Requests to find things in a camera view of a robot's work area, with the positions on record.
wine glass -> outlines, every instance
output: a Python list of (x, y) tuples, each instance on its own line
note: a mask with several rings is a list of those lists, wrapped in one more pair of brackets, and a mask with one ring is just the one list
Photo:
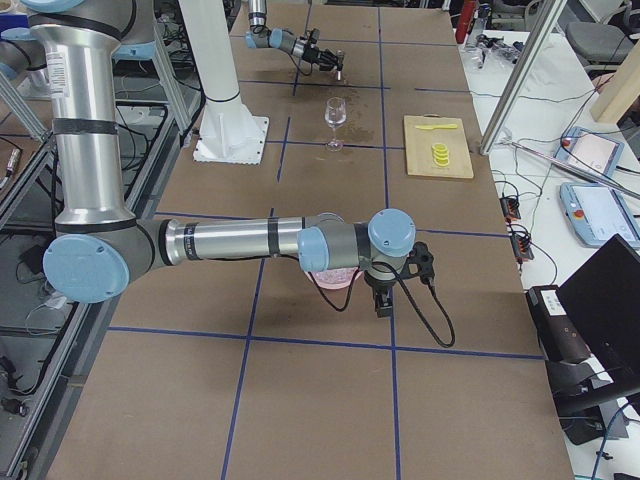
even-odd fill
[(344, 98), (333, 97), (327, 100), (327, 109), (324, 112), (324, 119), (327, 125), (333, 130), (333, 138), (327, 143), (327, 150), (337, 152), (342, 150), (342, 140), (336, 137), (336, 130), (347, 121), (347, 104)]

blue and white device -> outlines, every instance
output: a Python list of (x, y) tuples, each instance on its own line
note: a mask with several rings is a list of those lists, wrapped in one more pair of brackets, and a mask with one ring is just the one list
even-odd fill
[(620, 161), (624, 143), (592, 132), (573, 127), (561, 139), (556, 158), (561, 162), (586, 170), (589, 173), (611, 176)]
[(594, 183), (563, 183), (560, 199), (585, 246), (599, 248), (618, 233), (633, 248), (640, 248), (640, 229), (619, 193)]

wooden cutting board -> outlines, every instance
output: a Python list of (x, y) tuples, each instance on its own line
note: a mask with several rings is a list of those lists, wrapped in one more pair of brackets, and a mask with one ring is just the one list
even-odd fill
[[(416, 125), (446, 125), (458, 128), (445, 130), (419, 130)], [(404, 143), (407, 155), (407, 173), (421, 177), (473, 178), (469, 146), (459, 118), (405, 115)], [(449, 165), (441, 167), (433, 160), (431, 146), (444, 143), (449, 148)]]

label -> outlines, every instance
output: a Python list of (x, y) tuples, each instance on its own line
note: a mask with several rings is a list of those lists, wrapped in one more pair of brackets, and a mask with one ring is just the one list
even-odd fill
[(51, 98), (68, 97), (69, 82), (65, 55), (62, 52), (47, 53), (47, 67), (49, 69)]
[(567, 315), (567, 312), (564, 311), (560, 300), (558, 300), (555, 290), (542, 290), (540, 294), (542, 295), (542, 301), (549, 311), (549, 315), (552, 317)]

pink plate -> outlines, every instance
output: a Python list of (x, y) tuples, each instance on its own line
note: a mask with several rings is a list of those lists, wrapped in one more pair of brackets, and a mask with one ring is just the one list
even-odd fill
[[(320, 288), (325, 290), (340, 290), (341, 288), (347, 288), (353, 278), (353, 272), (357, 268), (338, 268), (336, 270), (327, 270), (326, 272), (314, 272), (307, 273), (307, 276), (313, 275)], [(356, 280), (360, 278), (362, 272), (359, 272), (356, 276)]]

